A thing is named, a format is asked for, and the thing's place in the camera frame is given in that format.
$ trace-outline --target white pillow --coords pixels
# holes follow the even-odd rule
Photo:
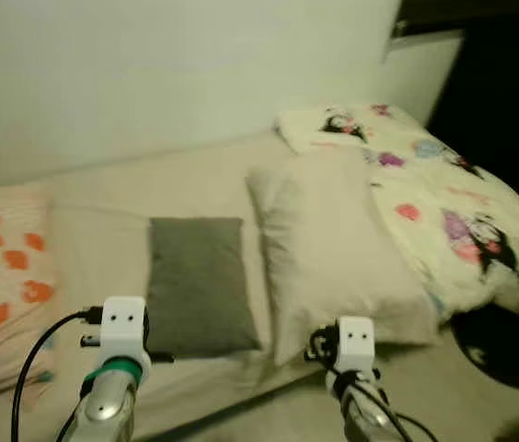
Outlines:
[[[248,177],[265,241],[277,365],[340,315],[372,318],[379,342],[437,339],[432,302],[385,232],[367,178],[353,147],[309,153]]]

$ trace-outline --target mattress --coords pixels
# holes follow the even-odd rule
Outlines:
[[[244,220],[248,300],[263,350],[229,357],[155,365],[139,390],[135,440],[199,419],[306,376],[314,366],[273,367],[271,316],[260,255],[260,233],[244,178],[251,166],[292,153],[271,133],[203,149],[164,153],[45,180],[53,195],[52,247],[59,269],[61,314],[110,296],[143,296],[147,284],[149,216],[236,216]],[[21,440],[54,440],[77,403],[96,351],[79,338],[80,323],[55,336],[56,378],[21,415]],[[0,440],[8,440],[12,391],[0,394]]]

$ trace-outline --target pillow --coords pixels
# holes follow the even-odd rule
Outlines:
[[[275,362],[338,316],[375,322],[376,339],[432,343],[436,315],[417,275],[385,232],[352,147],[306,153],[255,169],[248,186],[264,237],[275,308]]]
[[[37,184],[0,188],[0,390],[16,383],[31,346],[54,321],[46,208]],[[49,378],[50,370],[52,352],[45,348],[29,379]]]
[[[153,218],[147,350],[211,357],[260,344],[237,218]]]

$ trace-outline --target gray cushion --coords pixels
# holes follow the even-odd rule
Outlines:
[[[152,218],[147,349],[211,357],[259,349],[238,218]]]

